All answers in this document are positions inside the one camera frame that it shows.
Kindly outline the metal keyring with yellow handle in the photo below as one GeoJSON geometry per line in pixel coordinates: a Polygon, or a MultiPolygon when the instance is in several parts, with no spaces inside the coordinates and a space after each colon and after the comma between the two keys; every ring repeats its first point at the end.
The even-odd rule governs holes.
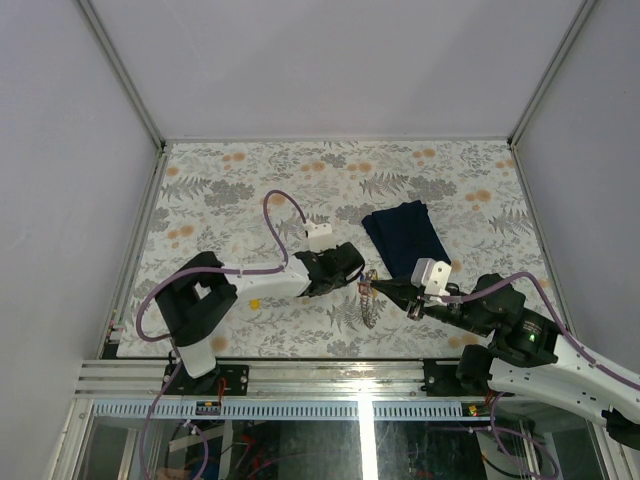
{"type": "Polygon", "coordinates": [[[378,279],[375,269],[370,269],[361,273],[357,281],[357,291],[360,297],[360,311],[363,324],[368,329],[376,326],[377,320],[374,318],[374,300],[377,296],[372,282],[378,279]]]}

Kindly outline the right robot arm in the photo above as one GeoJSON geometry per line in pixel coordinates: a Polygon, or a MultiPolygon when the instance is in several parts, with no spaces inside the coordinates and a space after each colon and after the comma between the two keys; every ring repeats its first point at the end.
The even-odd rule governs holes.
{"type": "Polygon", "coordinates": [[[430,295],[408,278],[372,286],[412,320],[424,317],[488,339],[464,347],[453,364],[427,360],[423,391],[439,397],[521,395],[602,426],[609,437],[639,447],[639,376],[578,342],[555,315],[526,307],[526,297],[498,274],[463,293],[450,283],[430,295]]]}

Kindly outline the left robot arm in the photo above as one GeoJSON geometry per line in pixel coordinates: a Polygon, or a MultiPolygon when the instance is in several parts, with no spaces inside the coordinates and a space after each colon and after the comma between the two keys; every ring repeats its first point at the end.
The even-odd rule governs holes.
{"type": "Polygon", "coordinates": [[[204,395],[219,381],[210,346],[213,332],[235,303],[327,295],[355,281],[364,267],[364,258],[350,242],[320,253],[297,252],[286,265],[269,268],[232,268],[204,252],[167,279],[152,299],[185,369],[184,382],[204,395]]]}

